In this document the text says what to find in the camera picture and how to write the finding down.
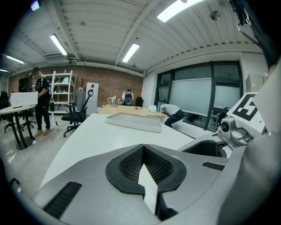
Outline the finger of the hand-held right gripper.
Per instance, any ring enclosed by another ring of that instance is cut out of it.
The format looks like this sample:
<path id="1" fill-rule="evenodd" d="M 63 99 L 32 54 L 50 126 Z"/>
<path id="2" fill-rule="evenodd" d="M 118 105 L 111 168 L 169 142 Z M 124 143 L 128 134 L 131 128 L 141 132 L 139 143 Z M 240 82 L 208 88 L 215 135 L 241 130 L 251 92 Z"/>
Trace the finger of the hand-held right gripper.
<path id="1" fill-rule="evenodd" d="M 221 157 L 222 138 L 218 134 L 203 135 L 178 149 L 181 152 L 187 152 L 204 156 Z"/>

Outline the light wooden table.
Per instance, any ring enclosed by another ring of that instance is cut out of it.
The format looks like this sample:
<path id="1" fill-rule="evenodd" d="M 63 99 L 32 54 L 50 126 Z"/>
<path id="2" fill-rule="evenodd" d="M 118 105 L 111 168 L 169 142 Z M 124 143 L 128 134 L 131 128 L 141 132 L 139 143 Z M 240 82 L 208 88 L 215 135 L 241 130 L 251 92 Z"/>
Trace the light wooden table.
<path id="1" fill-rule="evenodd" d="M 148 108 L 142 107 L 142 110 L 133 110 L 133 107 L 135 106 L 110 106 L 106 105 L 105 107 L 102 107 L 99 109 L 99 114 L 117 114 L 117 113 L 127 113 L 127 114 L 134 114 L 134 115 L 143 115 L 143 116 L 152 116 L 160 119 L 161 123 L 164 123 L 166 120 L 166 114 L 163 113 L 149 113 Z"/>

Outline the metal kettle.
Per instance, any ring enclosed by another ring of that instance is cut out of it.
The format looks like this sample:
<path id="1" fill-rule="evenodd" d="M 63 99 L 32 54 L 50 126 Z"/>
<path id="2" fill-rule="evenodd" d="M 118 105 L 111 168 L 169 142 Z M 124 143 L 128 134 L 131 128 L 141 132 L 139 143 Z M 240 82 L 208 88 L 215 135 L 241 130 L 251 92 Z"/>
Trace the metal kettle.
<path id="1" fill-rule="evenodd" d="M 110 106 L 117 106 L 121 104 L 120 99 L 117 98 L 115 95 L 113 97 L 108 97 L 107 101 Z"/>

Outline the white roller blind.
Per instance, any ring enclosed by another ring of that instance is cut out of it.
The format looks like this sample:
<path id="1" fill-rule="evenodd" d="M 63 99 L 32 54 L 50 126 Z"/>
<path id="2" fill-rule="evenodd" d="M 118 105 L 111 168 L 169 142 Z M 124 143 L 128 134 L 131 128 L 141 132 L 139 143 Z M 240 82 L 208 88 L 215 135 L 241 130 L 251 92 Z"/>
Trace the white roller blind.
<path id="1" fill-rule="evenodd" d="M 176 80 L 172 82 L 169 103 L 185 112 L 207 116 L 211 90 L 210 78 Z"/>

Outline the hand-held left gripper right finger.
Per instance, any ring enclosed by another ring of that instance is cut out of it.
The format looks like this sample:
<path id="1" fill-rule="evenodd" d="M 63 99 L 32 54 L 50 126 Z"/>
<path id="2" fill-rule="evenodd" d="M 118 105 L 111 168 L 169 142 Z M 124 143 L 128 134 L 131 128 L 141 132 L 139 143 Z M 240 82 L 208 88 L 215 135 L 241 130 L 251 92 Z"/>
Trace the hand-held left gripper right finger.
<path id="1" fill-rule="evenodd" d="M 144 225 L 217 225 L 225 188 L 215 186 L 227 159 L 144 145 L 151 184 Z"/>

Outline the white table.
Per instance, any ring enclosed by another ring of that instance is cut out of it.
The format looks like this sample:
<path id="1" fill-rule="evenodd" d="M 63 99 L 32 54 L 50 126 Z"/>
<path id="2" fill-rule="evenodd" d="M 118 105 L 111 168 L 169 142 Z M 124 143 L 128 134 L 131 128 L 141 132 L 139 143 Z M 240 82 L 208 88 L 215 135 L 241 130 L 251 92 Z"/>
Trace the white table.
<path id="1" fill-rule="evenodd" d="M 41 185 L 87 157 L 138 144 L 154 144 L 179 150 L 193 138 L 166 125 L 160 133 L 116 126 L 105 122 L 107 115 L 92 114 L 61 147 L 49 166 Z"/>

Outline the white shelf rack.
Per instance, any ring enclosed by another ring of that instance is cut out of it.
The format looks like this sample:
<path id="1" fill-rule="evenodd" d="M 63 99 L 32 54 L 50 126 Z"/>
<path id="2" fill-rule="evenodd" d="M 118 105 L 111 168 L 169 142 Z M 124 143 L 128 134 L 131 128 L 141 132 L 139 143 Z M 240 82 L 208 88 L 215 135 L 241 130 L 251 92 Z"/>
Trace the white shelf rack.
<path id="1" fill-rule="evenodd" d="M 63 73 L 47 74 L 45 77 L 48 79 L 51 87 L 52 99 L 54 102 L 54 114 L 65 114 L 68 112 L 69 102 L 74 101 L 76 91 L 77 75 L 73 71 L 65 70 Z"/>

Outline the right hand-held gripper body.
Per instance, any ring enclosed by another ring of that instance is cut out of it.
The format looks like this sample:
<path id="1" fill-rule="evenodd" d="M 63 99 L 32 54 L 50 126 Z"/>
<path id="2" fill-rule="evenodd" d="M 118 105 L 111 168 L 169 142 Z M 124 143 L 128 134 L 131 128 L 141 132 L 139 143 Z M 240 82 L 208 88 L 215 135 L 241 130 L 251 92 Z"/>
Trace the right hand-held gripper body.
<path id="1" fill-rule="evenodd" d="M 265 133 L 264 120 L 253 101 L 256 94 L 245 93 L 221 120 L 216 133 L 225 142 L 221 149 L 222 157 L 229 158 L 235 148 L 246 146 Z"/>

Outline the grey tray with white rim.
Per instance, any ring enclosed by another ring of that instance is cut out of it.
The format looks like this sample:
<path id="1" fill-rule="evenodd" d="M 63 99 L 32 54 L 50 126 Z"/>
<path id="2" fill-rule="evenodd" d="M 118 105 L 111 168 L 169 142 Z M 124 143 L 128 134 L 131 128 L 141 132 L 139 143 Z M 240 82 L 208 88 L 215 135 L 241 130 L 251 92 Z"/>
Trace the grey tray with white rim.
<path id="1" fill-rule="evenodd" d="M 108 124 L 132 128 L 136 130 L 149 131 L 155 133 L 162 132 L 162 124 L 156 117 L 134 115 L 128 113 L 117 113 L 106 117 Z"/>

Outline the grey hanging garment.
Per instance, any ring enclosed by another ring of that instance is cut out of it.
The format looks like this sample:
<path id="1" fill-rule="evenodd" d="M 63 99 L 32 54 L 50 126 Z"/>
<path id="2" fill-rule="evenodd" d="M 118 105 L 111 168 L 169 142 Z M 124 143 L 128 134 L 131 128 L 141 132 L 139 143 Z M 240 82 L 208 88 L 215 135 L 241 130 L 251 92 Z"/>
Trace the grey hanging garment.
<path id="1" fill-rule="evenodd" d="M 85 104 L 86 94 L 82 88 L 79 88 L 75 93 L 75 103 L 77 110 L 80 112 Z"/>

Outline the beige locker cabinet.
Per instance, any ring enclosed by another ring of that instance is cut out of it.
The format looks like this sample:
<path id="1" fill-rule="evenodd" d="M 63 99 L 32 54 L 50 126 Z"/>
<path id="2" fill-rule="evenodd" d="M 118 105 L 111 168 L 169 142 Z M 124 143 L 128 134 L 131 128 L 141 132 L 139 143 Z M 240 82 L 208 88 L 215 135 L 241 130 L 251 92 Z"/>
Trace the beige locker cabinet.
<path id="1" fill-rule="evenodd" d="M 245 92 L 259 92 L 259 90 L 263 87 L 268 78 L 268 76 L 249 74 L 245 80 Z"/>

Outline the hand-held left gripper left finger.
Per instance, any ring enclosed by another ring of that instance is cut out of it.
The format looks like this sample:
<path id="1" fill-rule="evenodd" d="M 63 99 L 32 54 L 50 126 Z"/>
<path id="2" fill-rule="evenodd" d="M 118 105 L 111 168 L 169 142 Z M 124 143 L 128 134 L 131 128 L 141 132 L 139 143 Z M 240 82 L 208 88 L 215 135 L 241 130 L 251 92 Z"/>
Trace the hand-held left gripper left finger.
<path id="1" fill-rule="evenodd" d="M 75 163 L 39 190 L 34 202 L 45 212 L 68 225 L 157 225 L 160 220 L 150 211 L 141 195 L 120 192 L 106 177 L 107 164 L 135 149 L 132 145 Z M 49 205 L 68 185 L 78 185 L 68 206 L 61 213 Z"/>

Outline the black monitor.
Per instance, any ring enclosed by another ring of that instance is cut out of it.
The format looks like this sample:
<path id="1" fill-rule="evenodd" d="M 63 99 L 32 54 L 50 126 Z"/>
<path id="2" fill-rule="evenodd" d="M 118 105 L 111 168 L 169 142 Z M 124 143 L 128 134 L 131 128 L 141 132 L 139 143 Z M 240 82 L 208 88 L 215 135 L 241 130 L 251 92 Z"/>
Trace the black monitor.
<path id="1" fill-rule="evenodd" d="M 19 92 L 31 92 L 32 91 L 32 76 L 19 79 L 18 84 Z"/>

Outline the dark framed window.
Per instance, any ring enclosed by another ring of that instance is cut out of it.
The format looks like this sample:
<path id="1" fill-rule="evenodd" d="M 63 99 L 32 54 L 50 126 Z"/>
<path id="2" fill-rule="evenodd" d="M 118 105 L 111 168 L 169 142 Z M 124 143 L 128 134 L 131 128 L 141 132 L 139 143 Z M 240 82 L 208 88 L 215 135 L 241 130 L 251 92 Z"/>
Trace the dark framed window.
<path id="1" fill-rule="evenodd" d="M 170 104 L 173 81 L 204 78 L 212 80 L 208 115 L 201 116 L 183 111 L 183 121 L 204 130 L 216 131 L 227 111 L 242 97 L 243 80 L 239 61 L 210 61 L 160 73 L 154 103 L 157 108 L 164 103 Z"/>

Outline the white refrigerator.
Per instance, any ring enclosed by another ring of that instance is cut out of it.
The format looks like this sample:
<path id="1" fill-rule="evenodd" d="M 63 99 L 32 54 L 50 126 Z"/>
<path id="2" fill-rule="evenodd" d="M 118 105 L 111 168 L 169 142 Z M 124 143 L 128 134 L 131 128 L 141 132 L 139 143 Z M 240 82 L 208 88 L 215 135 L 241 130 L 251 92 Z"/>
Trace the white refrigerator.
<path id="1" fill-rule="evenodd" d="M 93 92 L 90 92 L 90 97 L 89 97 L 88 102 L 86 104 L 86 107 L 87 107 L 86 114 L 87 114 L 87 116 L 90 116 L 93 113 L 97 113 L 98 89 L 99 89 L 98 83 L 87 82 L 87 84 L 86 84 L 86 100 L 88 99 L 88 92 L 90 90 L 93 90 Z"/>

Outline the ceiling light panel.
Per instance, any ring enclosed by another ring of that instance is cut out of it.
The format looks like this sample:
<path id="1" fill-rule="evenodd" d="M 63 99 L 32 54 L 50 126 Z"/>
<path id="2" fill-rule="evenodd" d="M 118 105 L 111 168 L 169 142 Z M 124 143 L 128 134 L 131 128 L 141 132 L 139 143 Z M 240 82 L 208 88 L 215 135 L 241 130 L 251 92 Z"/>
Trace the ceiling light panel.
<path id="1" fill-rule="evenodd" d="M 162 22 L 167 22 L 178 13 L 202 1 L 204 0 L 177 0 L 162 11 L 157 18 Z"/>
<path id="2" fill-rule="evenodd" d="M 56 37 L 56 35 L 51 35 L 50 39 L 52 40 L 52 42 L 54 43 L 54 45 L 57 47 L 57 49 L 61 52 L 61 54 L 63 56 L 67 56 L 68 53 L 66 52 L 66 50 L 63 48 L 63 46 L 61 45 L 61 43 L 59 42 L 58 38 Z"/>
<path id="3" fill-rule="evenodd" d="M 127 63 L 134 55 L 134 53 L 139 49 L 139 47 L 140 46 L 138 44 L 132 44 L 132 46 L 130 47 L 130 49 L 127 51 L 126 55 L 122 59 L 122 62 Z"/>
<path id="4" fill-rule="evenodd" d="M 16 59 L 16 58 L 14 58 L 14 57 L 9 56 L 9 55 L 4 55 L 4 56 L 5 56 L 6 58 L 8 58 L 8 59 L 14 61 L 14 62 L 17 62 L 17 63 L 20 63 L 20 64 L 25 64 L 24 61 L 21 61 L 21 60 L 19 60 L 19 59 Z"/>

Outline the wooden desk with black legs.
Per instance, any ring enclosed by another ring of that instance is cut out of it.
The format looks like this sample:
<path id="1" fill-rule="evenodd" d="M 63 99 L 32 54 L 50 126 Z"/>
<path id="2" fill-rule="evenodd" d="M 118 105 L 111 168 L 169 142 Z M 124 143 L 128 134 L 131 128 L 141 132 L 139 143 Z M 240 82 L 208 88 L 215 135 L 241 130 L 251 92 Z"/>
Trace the wooden desk with black legs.
<path id="1" fill-rule="evenodd" d="M 32 134 L 31 127 L 30 127 L 30 121 L 27 110 L 34 108 L 35 105 L 29 105 L 29 106 L 21 106 L 21 107 L 7 107 L 0 110 L 0 116 L 1 115 L 8 115 L 10 119 L 10 125 L 12 127 L 15 140 L 17 142 L 16 149 L 17 150 L 23 150 L 28 148 L 33 144 L 33 141 L 35 140 L 35 137 Z M 29 136 L 24 137 L 22 133 L 22 128 L 19 122 L 19 113 L 23 112 L 23 117 L 25 119 L 26 127 L 28 129 Z"/>

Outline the dark coat rack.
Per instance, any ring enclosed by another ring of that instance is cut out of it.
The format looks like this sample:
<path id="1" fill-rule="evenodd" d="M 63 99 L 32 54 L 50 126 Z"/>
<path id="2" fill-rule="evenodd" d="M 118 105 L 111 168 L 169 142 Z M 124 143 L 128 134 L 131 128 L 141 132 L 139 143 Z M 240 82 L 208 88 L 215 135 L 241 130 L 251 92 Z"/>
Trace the dark coat rack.
<path id="1" fill-rule="evenodd" d="M 80 78 L 80 80 L 77 81 L 77 83 L 78 83 L 78 87 L 79 87 L 78 89 L 84 90 L 84 85 L 87 83 L 87 80 L 84 77 L 82 77 L 82 78 Z"/>

